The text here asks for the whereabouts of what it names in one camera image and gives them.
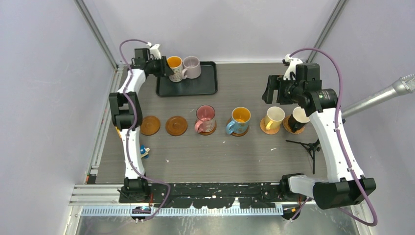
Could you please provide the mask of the brown wooden coaster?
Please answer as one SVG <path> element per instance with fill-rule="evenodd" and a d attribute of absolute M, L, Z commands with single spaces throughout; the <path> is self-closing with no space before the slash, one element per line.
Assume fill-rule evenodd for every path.
<path fill-rule="evenodd" d="M 241 137 L 247 134 L 249 131 L 249 123 L 244 122 L 240 123 L 232 118 L 228 119 L 227 125 L 226 125 L 226 133 L 235 137 Z"/>
<path fill-rule="evenodd" d="M 182 116 L 170 117 L 165 124 L 167 133 L 172 136 L 180 136 L 184 134 L 187 130 L 187 127 L 187 121 Z"/>
<path fill-rule="evenodd" d="M 142 119 L 140 126 L 140 133 L 145 136 L 150 136 L 159 131 L 161 122 L 156 116 L 146 116 Z"/>
<path fill-rule="evenodd" d="M 213 134 L 216 131 L 216 128 L 217 128 L 217 122 L 215 121 L 215 126 L 210 132 L 199 132 L 198 134 L 203 135 L 203 136 L 208 136 L 208 135 Z"/>

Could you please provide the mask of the blue mug orange inside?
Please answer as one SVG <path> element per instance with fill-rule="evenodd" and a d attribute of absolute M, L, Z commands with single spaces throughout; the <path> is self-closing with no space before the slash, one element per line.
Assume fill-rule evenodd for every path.
<path fill-rule="evenodd" d="M 251 112 L 245 107 L 236 107 L 231 113 L 231 118 L 240 123 L 249 123 Z"/>

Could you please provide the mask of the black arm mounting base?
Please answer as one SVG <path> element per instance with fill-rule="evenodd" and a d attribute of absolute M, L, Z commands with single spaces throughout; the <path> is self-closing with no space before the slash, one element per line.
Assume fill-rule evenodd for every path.
<path fill-rule="evenodd" d="M 120 203 L 151 203 L 163 208 L 197 209 L 230 208 L 238 202 L 240 208 L 271 208 L 279 202 L 298 206 L 306 197 L 284 193 L 278 183 L 171 183 L 149 184 L 144 189 L 119 189 Z"/>

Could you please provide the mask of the black mug cream inside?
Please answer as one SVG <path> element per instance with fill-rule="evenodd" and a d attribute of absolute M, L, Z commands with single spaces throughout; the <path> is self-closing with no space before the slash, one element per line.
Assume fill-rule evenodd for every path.
<path fill-rule="evenodd" d="M 301 107 L 296 107 L 288 119 L 288 125 L 290 126 L 291 131 L 296 132 L 297 130 L 304 127 L 310 122 L 309 117 L 306 115 L 306 112 Z"/>

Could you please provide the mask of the black serving tray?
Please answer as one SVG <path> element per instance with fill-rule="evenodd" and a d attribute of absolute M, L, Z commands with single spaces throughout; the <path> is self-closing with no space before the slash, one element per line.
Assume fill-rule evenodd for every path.
<path fill-rule="evenodd" d="M 160 97 L 210 95 L 218 91 L 217 66 L 213 61 L 201 62 L 201 75 L 195 79 L 172 82 L 168 77 L 158 77 L 156 94 Z"/>

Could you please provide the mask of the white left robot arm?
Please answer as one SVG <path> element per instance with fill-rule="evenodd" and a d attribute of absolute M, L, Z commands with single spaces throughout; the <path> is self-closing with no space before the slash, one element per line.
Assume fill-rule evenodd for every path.
<path fill-rule="evenodd" d="M 139 134 L 143 114 L 138 100 L 140 88 L 149 75 L 172 75 L 167 59 L 157 46 L 136 48 L 128 67 L 127 78 L 117 92 L 109 94 L 112 123 L 119 131 L 125 160 L 124 185 L 120 192 L 143 203 L 149 199 L 150 189 L 141 160 Z"/>

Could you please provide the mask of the lilac mug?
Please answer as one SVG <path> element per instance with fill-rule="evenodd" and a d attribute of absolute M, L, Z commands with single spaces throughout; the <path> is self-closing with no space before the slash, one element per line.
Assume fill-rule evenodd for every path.
<path fill-rule="evenodd" d="M 201 75 L 201 63 L 195 56 L 188 56 L 183 60 L 183 66 L 186 70 L 184 76 L 188 79 L 195 79 Z"/>

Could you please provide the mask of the yellow mug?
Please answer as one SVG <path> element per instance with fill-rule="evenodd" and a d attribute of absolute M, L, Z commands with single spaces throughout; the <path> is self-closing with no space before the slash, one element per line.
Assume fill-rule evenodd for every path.
<path fill-rule="evenodd" d="M 275 121 L 275 122 L 277 121 L 282 122 L 285 118 L 285 112 L 282 108 L 273 106 L 267 110 L 265 118 L 267 118 L 268 120 Z"/>

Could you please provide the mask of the pink patterned mug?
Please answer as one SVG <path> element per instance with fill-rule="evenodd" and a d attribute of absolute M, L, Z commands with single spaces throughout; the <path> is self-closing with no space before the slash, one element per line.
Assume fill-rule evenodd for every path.
<path fill-rule="evenodd" d="M 215 109 L 210 105 L 202 105 L 196 110 L 194 130 L 201 135 L 207 135 L 216 128 Z"/>

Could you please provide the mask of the white mug orange inside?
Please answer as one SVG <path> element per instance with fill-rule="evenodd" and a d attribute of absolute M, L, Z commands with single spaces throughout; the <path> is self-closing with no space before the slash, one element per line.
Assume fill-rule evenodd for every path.
<path fill-rule="evenodd" d="M 187 79 L 187 69 L 184 68 L 183 61 L 180 57 L 171 56 L 167 59 L 167 63 L 173 71 L 173 75 L 169 76 L 170 81 L 177 83 Z"/>

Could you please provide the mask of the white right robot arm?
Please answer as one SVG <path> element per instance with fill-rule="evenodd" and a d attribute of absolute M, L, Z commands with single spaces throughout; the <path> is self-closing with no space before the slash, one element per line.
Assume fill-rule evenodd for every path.
<path fill-rule="evenodd" d="M 360 204 L 376 189 L 373 178 L 364 176 L 355 160 L 343 127 L 341 112 L 336 109 L 338 96 L 333 89 L 322 89 L 320 66 L 316 63 L 296 65 L 293 80 L 283 75 L 269 75 L 262 100 L 271 104 L 298 104 L 310 118 L 323 151 L 327 180 L 302 173 L 284 175 L 280 181 L 282 199 L 292 201 L 299 194 L 316 201 L 320 209 Z"/>

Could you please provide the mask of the woven rattan coaster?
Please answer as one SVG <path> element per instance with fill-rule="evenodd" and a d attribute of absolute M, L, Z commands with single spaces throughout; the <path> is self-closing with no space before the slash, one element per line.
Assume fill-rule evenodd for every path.
<path fill-rule="evenodd" d="M 291 134 L 294 134 L 294 135 L 298 135 L 298 134 L 301 134 L 305 130 L 305 126 L 304 126 L 301 129 L 297 130 L 296 132 L 291 131 L 290 126 L 288 125 L 288 119 L 289 119 L 289 116 L 286 116 L 284 118 L 283 122 L 282 122 L 282 125 L 283 125 L 284 129 L 288 133 L 291 133 Z"/>
<path fill-rule="evenodd" d="M 274 135 L 279 132 L 281 126 L 281 121 L 272 121 L 267 118 L 263 118 L 260 122 L 261 130 L 268 135 Z"/>

